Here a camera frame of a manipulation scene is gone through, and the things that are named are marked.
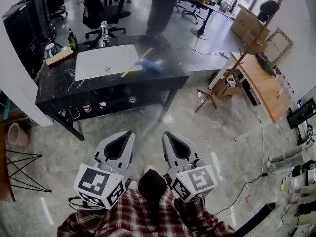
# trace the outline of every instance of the white board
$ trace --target white board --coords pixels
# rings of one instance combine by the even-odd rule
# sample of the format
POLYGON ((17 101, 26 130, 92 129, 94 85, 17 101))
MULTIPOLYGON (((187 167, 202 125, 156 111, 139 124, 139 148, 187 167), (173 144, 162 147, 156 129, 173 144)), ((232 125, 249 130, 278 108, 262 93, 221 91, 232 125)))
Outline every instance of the white board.
MULTIPOLYGON (((77 55, 75 81, 124 73, 139 59, 134 45, 121 45, 81 52, 77 55)), ((132 71, 141 70, 134 66, 132 71)))

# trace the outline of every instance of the white sneaker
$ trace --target white sneaker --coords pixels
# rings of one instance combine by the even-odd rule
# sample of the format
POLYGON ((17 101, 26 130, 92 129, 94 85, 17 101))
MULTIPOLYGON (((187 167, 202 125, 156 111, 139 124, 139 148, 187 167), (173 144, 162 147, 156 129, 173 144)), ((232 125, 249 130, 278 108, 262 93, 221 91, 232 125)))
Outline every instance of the white sneaker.
POLYGON ((154 170, 154 167, 151 166, 151 165, 148 165, 148 166, 144 169, 143 175, 145 175, 145 173, 146 173, 148 170, 150 170, 150 169, 154 170))
POLYGON ((269 162, 269 161, 266 162, 266 167, 267 167, 269 172, 270 172, 271 165, 272 165, 271 162, 269 162))
POLYGON ((130 184, 128 185, 129 189, 137 189, 138 188, 138 184, 136 183, 136 181, 131 181, 130 184))

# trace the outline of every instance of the plaid shirt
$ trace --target plaid shirt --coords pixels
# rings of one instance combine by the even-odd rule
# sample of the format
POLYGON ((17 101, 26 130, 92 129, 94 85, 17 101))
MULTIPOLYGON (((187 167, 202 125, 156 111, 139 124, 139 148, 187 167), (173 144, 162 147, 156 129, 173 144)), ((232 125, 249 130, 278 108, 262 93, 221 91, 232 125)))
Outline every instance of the plaid shirt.
POLYGON ((72 213, 58 228, 58 237, 227 237, 234 230, 205 209, 205 200, 183 203, 168 189, 159 202, 159 226, 147 201, 128 189, 106 215, 72 213))

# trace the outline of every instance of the pink bucket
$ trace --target pink bucket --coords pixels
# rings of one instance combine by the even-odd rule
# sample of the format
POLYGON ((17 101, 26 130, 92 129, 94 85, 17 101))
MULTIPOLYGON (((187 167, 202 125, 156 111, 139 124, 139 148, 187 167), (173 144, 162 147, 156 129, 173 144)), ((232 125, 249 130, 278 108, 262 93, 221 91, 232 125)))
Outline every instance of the pink bucket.
POLYGON ((26 146, 29 138, 17 123, 13 123, 9 129, 8 140, 13 145, 26 146))

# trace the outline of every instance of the shelf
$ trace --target shelf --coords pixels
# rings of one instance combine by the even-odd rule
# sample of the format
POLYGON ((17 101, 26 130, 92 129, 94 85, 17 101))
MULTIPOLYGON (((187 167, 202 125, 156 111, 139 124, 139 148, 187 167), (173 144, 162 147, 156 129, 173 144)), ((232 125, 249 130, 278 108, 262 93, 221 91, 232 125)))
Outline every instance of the shelf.
POLYGON ((111 113, 131 110, 135 108, 140 108, 147 105, 163 104, 163 95, 161 92, 154 93, 154 94, 151 93, 151 94, 142 95, 142 96, 136 96, 135 103, 130 103, 128 99, 129 98, 123 98, 123 99, 108 101, 106 102, 107 103, 106 107, 104 107, 103 109, 100 108, 99 103, 92 104, 91 105, 92 111, 90 113, 86 113, 83 107, 79 107, 77 108, 77 110, 80 112, 80 116, 77 119, 72 119, 72 122, 80 121, 83 119, 90 119, 93 117, 103 116, 103 115, 107 115, 111 113))

